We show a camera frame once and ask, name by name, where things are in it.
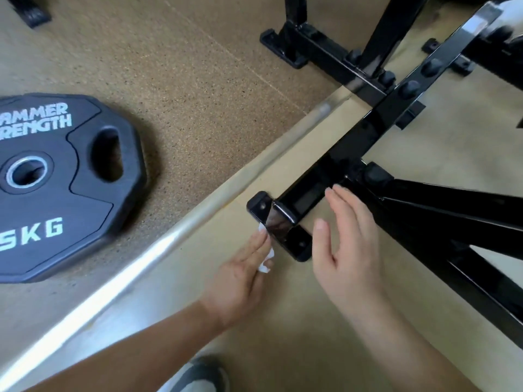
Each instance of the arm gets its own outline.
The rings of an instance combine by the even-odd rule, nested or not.
[[[265,274],[257,269],[269,250],[267,233],[254,233],[249,242],[220,267],[199,300],[29,391],[157,391],[200,349],[259,302]],[[265,264],[272,266],[270,260]]]
[[[329,225],[316,220],[314,273],[393,388],[479,392],[389,301],[380,277],[378,229],[365,204],[339,185],[327,189],[325,197],[336,214],[339,250],[331,253]]]

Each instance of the shoe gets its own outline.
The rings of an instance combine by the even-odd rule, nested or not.
[[[161,391],[169,392],[230,392],[229,378],[216,362],[198,358],[183,366]]]

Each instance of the weight plate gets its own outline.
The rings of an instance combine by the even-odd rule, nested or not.
[[[107,242],[145,181],[136,131],[95,98],[0,99],[0,283],[42,280]]]

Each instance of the floor seam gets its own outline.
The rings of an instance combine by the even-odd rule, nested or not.
[[[198,29],[203,35],[205,35],[208,39],[210,39],[214,44],[218,45],[222,50],[224,50],[229,56],[231,56],[234,60],[236,60],[237,62],[239,62],[242,67],[245,67],[247,70],[249,70],[252,74],[254,74],[256,77],[258,77],[258,79],[260,79],[262,82],[264,82],[266,85],[269,85],[273,90],[275,90],[276,92],[278,92],[278,94],[284,98],[287,102],[289,102],[291,105],[293,105],[296,109],[298,109],[299,111],[301,111],[304,115],[307,115],[307,112],[302,109],[301,107],[299,107],[296,103],[294,103],[289,97],[287,97],[282,91],[280,91],[278,88],[276,88],[274,85],[272,85],[269,81],[267,81],[265,78],[263,78],[260,74],[258,74],[257,72],[255,72],[251,66],[247,65],[242,59],[240,59],[239,57],[237,57],[236,55],[234,55],[231,51],[229,51],[224,45],[222,45],[220,42],[218,42],[212,35],[210,35],[209,33],[207,33],[204,29],[202,29],[199,25],[197,25],[196,23],[194,23],[191,19],[187,18],[183,13],[181,13],[180,11],[178,11],[176,9],[176,7],[172,6],[169,1],[167,0],[164,0],[165,4],[171,8],[173,10],[173,12],[175,12],[177,15],[179,15],[180,17],[182,17],[183,19],[185,19],[187,21],[187,23],[189,23],[191,26],[195,27],[196,29]]]

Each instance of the silver metal ring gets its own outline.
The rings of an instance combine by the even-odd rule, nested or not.
[[[43,165],[43,174],[42,174],[42,176],[38,177],[33,183],[30,183],[30,184],[25,184],[25,185],[16,184],[15,181],[13,180],[13,174],[15,173],[15,170],[20,165],[25,164],[25,163],[30,162],[30,161],[37,161],[37,162],[40,162]],[[47,175],[48,170],[49,170],[49,168],[48,168],[48,165],[47,165],[47,161],[45,159],[43,159],[42,157],[38,157],[36,155],[30,155],[30,156],[27,156],[27,157],[20,158],[19,160],[17,160],[15,163],[13,163],[9,167],[9,169],[7,170],[7,173],[6,173],[6,181],[7,181],[7,184],[9,184],[13,188],[17,188],[17,189],[30,188],[30,187],[33,187],[34,185],[40,183],[44,179],[44,177]]]

